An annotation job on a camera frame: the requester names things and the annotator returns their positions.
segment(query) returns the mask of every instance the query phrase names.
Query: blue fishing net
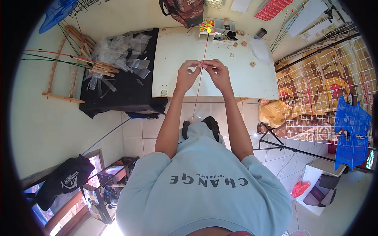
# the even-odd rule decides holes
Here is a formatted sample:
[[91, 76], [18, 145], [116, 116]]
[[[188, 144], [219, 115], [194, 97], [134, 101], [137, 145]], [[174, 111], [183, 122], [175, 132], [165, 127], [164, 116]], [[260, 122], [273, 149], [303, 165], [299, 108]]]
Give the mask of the blue fishing net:
[[46, 10], [46, 18], [39, 33], [48, 31], [54, 25], [57, 25], [66, 18], [77, 7], [77, 0], [55, 0]]
[[335, 133], [341, 131], [335, 155], [335, 170], [346, 164], [351, 171], [366, 160], [371, 124], [371, 116], [364, 111], [359, 102], [352, 106], [340, 96], [335, 113]]

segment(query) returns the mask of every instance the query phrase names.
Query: shimano logo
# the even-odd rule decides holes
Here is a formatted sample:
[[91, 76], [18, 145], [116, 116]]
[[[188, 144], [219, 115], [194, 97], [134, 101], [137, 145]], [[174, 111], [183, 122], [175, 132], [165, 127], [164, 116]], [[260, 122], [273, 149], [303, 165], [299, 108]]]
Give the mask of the shimano logo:
[[71, 188], [77, 187], [76, 180], [77, 180], [78, 174], [79, 174], [79, 172], [75, 171], [75, 173], [70, 174], [67, 178], [64, 179], [64, 183], [61, 181], [62, 188], [66, 187], [66, 188], [71, 189]]

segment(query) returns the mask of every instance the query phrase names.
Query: white paper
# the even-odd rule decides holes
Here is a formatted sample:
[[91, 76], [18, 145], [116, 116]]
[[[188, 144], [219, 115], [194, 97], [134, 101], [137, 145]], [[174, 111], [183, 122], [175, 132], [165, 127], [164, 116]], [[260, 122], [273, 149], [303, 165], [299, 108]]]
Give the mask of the white paper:
[[296, 14], [285, 24], [283, 28], [286, 29], [286, 27], [292, 23], [288, 33], [292, 37], [295, 37], [327, 9], [327, 5], [321, 0], [309, 0], [295, 21], [292, 22], [292, 19], [296, 17]]
[[245, 13], [251, 2], [252, 0], [234, 0], [231, 5], [231, 10]]

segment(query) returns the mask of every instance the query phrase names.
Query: black table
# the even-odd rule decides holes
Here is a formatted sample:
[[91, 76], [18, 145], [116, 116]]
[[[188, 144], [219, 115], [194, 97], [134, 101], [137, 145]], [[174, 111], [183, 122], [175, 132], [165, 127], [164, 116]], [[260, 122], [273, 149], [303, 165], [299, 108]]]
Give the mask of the black table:
[[[117, 91], [108, 91], [109, 87], [101, 82], [102, 93], [107, 91], [107, 94], [100, 98], [98, 96], [97, 87], [96, 90], [87, 90], [90, 79], [87, 79], [82, 83], [80, 99], [85, 103], [80, 104], [79, 108], [89, 117], [93, 118], [98, 113], [115, 110], [115, 111], [153, 111], [160, 114], [164, 114], [164, 106], [168, 103], [166, 97], [152, 98], [152, 75], [153, 64], [155, 61], [155, 49], [158, 40], [159, 29], [154, 28], [150, 31], [144, 31], [145, 35], [150, 35], [148, 45], [146, 47], [146, 53], [139, 55], [140, 60], [144, 60], [147, 57], [150, 61], [148, 69], [151, 71], [147, 77], [143, 80], [136, 74], [131, 72], [125, 72], [119, 70], [119, 73], [115, 73], [115, 77], [106, 78], [115, 79], [109, 80]], [[139, 79], [144, 86], [141, 86], [136, 79]]]

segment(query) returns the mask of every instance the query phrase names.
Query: black bag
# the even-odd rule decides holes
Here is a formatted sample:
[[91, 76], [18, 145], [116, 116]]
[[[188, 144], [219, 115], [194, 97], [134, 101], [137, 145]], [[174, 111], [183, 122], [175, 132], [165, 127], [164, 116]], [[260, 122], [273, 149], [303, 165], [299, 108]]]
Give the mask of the black bag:
[[78, 158], [69, 158], [48, 175], [47, 180], [37, 192], [37, 204], [42, 210], [47, 211], [57, 196], [73, 192], [87, 183], [88, 176], [94, 169], [89, 159], [81, 154]]
[[186, 28], [197, 26], [203, 20], [203, 0], [159, 0], [159, 4], [164, 15], [171, 15]]

